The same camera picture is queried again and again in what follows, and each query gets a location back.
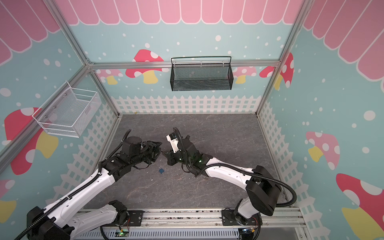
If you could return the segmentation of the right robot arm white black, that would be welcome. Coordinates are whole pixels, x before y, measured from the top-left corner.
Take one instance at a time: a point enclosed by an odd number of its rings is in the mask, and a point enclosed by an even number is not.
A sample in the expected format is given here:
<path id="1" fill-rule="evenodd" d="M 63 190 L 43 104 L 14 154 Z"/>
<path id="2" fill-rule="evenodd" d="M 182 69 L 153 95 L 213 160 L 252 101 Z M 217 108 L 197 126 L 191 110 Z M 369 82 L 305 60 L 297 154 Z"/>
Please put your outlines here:
<path id="1" fill-rule="evenodd" d="M 261 215 L 272 216 L 275 208 L 290 207 L 297 201 L 297 193 L 286 183 L 272 177 L 264 167 L 243 168 L 200 153 L 190 141 L 182 137 L 178 128 L 167 135 L 171 150 L 164 153 L 167 163 L 181 163 L 185 172 L 195 177 L 217 178 L 236 185 L 247 193 L 237 206 L 228 210 L 230 219 L 239 225 L 250 222 L 261 224 Z"/>

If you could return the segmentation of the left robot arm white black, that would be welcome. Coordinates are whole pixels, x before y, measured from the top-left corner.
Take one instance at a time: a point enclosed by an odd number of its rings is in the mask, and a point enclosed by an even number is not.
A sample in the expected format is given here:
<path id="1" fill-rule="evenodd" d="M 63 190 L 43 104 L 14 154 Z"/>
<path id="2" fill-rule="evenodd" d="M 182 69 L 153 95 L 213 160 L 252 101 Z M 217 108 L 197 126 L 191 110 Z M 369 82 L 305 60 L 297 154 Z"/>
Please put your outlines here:
<path id="1" fill-rule="evenodd" d="M 150 166 L 161 154 L 161 142 L 143 141 L 127 131 L 120 144 L 98 163 L 96 171 L 79 186 L 59 200 L 41 209 L 35 207 L 27 214 L 27 228 L 16 238 L 21 240 L 73 240 L 105 225 L 121 228 L 131 220 L 127 207 L 111 201 L 104 207 L 79 215 L 78 211 L 96 195 L 112 186 L 140 163 Z"/>

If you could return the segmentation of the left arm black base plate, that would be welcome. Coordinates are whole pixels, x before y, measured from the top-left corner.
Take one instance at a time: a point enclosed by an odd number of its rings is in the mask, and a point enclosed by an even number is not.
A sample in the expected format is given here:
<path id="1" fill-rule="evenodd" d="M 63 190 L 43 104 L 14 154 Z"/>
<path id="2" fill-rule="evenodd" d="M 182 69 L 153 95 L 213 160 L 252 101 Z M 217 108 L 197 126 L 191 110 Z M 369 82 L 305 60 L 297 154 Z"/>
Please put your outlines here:
<path id="1" fill-rule="evenodd" d="M 129 210 L 124 211 L 119 218 L 119 226 L 140 227 L 142 225 L 144 211 Z"/>

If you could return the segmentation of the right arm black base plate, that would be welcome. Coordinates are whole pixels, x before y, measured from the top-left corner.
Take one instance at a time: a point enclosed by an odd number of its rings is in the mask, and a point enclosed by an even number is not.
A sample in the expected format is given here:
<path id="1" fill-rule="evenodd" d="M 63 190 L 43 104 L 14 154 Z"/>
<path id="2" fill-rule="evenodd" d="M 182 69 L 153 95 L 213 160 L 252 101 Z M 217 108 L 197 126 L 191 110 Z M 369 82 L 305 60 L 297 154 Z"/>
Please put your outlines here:
<path id="1" fill-rule="evenodd" d="M 261 215 L 255 214 L 249 219 L 246 219 L 234 209 L 225 208 L 222 210 L 223 226 L 262 226 L 263 221 Z"/>

